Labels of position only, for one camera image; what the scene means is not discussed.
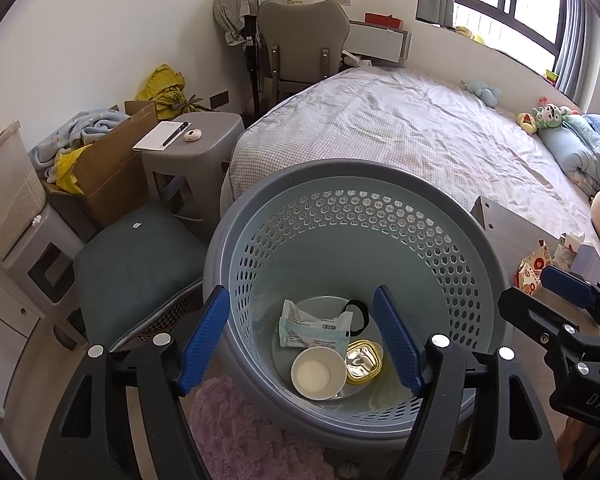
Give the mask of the red box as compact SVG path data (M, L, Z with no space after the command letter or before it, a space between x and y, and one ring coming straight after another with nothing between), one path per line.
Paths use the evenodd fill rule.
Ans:
M393 15L385 15L378 13L366 12L364 15L364 22L388 29L401 29L403 27L403 21L400 18L396 18Z

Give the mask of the light blue blanket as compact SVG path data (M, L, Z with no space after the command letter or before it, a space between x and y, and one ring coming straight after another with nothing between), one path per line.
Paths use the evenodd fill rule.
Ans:
M60 155L97 142L129 118L128 114L113 108L79 112L31 148L29 156L36 173L47 183L55 184Z

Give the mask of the yellow cloth bag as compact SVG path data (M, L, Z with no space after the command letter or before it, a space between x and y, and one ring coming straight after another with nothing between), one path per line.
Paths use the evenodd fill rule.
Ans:
M178 116L202 112L196 96L185 95L186 79L168 64L158 66L145 80L135 99L154 102L159 120L174 120Z

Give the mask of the green plush toy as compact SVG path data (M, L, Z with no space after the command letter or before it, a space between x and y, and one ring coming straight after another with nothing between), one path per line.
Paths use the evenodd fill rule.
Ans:
M577 115L577 110L568 106L557 106L553 103L545 103L532 110L536 130L553 129L561 127L567 117Z

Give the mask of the black round band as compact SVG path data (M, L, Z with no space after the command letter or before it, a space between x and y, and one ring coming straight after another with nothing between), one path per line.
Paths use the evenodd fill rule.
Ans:
M361 300L349 300L344 306L343 312L352 314L350 330L348 331L350 337L360 336L366 330L368 324L370 324L370 311L366 303Z

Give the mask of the blue grey trash basket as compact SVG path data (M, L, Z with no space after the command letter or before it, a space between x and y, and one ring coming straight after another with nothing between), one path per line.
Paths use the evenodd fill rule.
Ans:
M240 391L280 428L340 450L402 448L419 402L391 362L332 400L302 398L290 378L297 350L278 341L286 301L318 318L349 311L354 338L380 341L370 309L387 286L415 338L443 334L484 353L509 338L504 276L479 223L424 180L362 160L292 166L235 200L204 267L204 289L216 286L230 293L219 352Z

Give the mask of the paper cup red pattern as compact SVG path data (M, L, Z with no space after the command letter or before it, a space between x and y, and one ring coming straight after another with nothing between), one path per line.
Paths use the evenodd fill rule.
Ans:
M307 348L294 359L290 378L297 392L306 399L326 401L340 393L346 384L346 364L334 349Z

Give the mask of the grey garment on chair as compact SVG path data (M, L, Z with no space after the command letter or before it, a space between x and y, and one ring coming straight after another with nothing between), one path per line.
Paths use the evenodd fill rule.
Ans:
M244 29L247 16L258 16L260 6L268 1L286 4L288 0L214 0L212 14L215 23L224 30L230 47L246 41Z

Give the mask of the cardboard box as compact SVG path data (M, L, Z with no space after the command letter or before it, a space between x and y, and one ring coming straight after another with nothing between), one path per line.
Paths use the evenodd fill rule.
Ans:
M158 125L156 104L126 101L124 111L129 117L70 165L79 194L41 181L50 204L84 242L149 200L142 155L133 146Z

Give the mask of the right grey curtain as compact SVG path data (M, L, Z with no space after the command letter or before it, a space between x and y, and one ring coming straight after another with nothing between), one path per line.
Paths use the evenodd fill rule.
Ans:
M557 89L586 112L600 73L600 18L588 0L566 0L556 72Z

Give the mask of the light blue wipes packet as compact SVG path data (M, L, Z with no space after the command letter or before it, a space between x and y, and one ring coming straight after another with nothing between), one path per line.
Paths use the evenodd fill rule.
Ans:
M352 320L353 313L347 310L336 318L317 318L299 309L291 300L285 300L278 320L279 345L300 349L324 347L344 356Z

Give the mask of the red white snack wrapper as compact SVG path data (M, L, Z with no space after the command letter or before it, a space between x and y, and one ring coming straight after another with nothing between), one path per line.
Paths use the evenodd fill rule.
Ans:
M553 257L544 240L539 247L526 258L523 258L514 275L515 286L533 296L541 287L541 274L553 262Z

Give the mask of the purple toothpaste box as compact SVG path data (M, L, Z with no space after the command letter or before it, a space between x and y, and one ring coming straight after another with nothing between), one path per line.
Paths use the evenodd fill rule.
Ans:
M593 284L600 282L600 255L596 248L582 244L570 266L570 272L583 281Z

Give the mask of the yellow plastic lid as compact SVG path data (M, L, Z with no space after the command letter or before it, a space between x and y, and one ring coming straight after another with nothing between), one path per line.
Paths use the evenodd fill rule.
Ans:
M363 385L374 379L382 370L384 350L381 345L368 339L350 342L344 364L349 385Z

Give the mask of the black pen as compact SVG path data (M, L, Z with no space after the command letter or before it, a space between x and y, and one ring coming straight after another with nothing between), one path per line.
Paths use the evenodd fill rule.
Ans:
M162 147L166 148L169 146L180 134L182 134L187 127L189 126L189 122L182 122L181 125L174 130L166 140L164 140Z

